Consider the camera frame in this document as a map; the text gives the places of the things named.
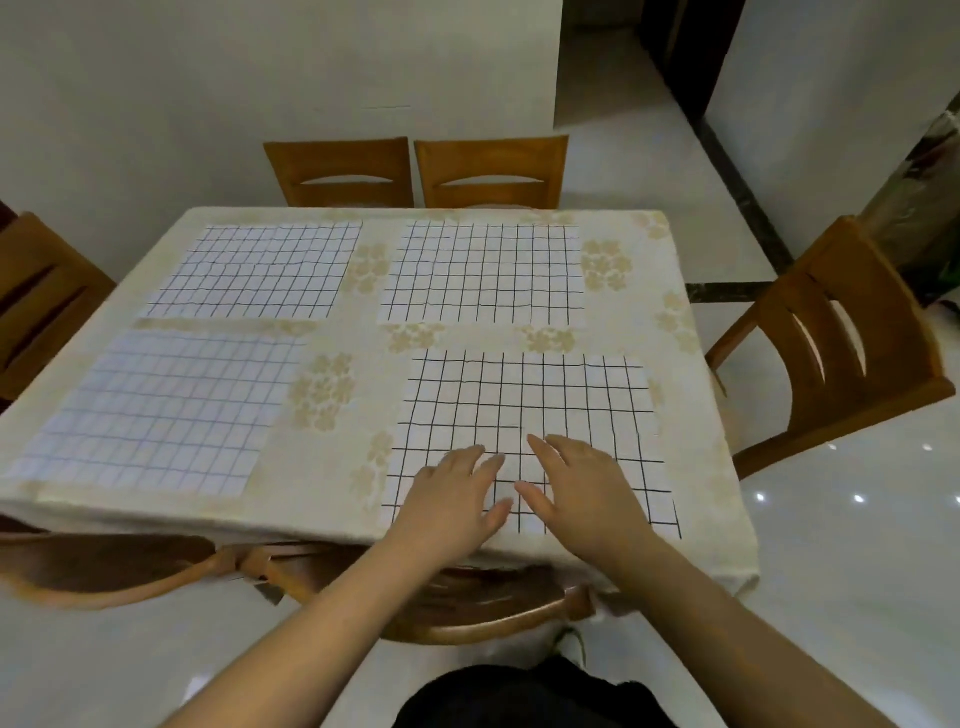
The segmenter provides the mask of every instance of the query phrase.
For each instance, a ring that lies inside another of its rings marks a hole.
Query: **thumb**
[[[514,500],[511,497],[499,500],[493,505],[493,508],[483,517],[483,527],[487,532],[487,538],[484,541],[503,528],[503,524],[510,517],[510,509],[513,507]]]
[[[514,488],[527,501],[527,505],[533,509],[533,512],[537,514],[541,521],[547,525],[553,521],[553,517],[557,513],[557,506],[550,501],[550,498],[540,488],[523,480],[518,480]]]

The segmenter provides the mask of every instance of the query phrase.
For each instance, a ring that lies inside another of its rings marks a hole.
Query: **black pants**
[[[646,687],[613,685],[556,655],[530,670],[478,665],[450,672],[410,698],[394,724],[450,725],[676,728]]]

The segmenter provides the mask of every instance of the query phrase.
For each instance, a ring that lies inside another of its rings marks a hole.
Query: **grid paper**
[[[148,299],[146,318],[325,319],[361,223],[211,226]]]
[[[514,513],[504,527],[545,533],[543,522],[516,495],[514,483],[522,479],[549,487],[525,437],[560,434],[612,455],[654,530],[679,539],[658,432],[646,375],[633,359],[419,352],[404,392],[380,519],[384,525],[393,522],[424,465],[437,465],[450,449],[482,444],[489,453],[506,455],[485,507],[512,496]]]
[[[377,320],[583,326],[580,249],[575,226],[412,223]]]
[[[292,336],[128,331],[6,476],[239,496],[304,344]]]

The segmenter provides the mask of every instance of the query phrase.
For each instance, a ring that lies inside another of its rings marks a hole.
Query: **tiled floor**
[[[566,205],[667,210],[688,280],[772,277],[652,69],[634,50],[614,47],[612,55],[636,62],[636,83],[652,101],[631,106],[601,83],[593,110],[559,104],[572,114]],[[745,307],[695,305],[704,347]],[[930,318],[958,381],[960,326],[943,309]],[[785,423],[785,375],[760,335],[721,375],[748,442]],[[960,716],[958,432],[960,400],[948,400],[836,449],[798,455],[743,486],[763,568],[747,605],[905,728],[953,726]],[[156,725],[191,680],[223,667],[292,610],[289,600],[273,607],[240,581],[94,613],[0,599],[4,725]],[[583,631],[593,674],[646,683],[680,726],[722,725],[643,618],[590,622]],[[550,632],[468,648],[379,643],[327,725],[390,725],[428,680],[478,662],[531,664]]]

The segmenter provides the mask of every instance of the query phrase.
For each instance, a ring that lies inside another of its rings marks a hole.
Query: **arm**
[[[217,675],[165,728],[320,725],[407,600],[506,522],[509,499],[483,515],[503,465],[497,456],[474,472],[483,451],[454,450],[436,468],[421,470],[383,541]]]
[[[549,445],[528,442],[554,500],[529,483],[517,491],[564,546],[636,603],[728,725],[894,728],[657,536],[609,455],[556,435]]]

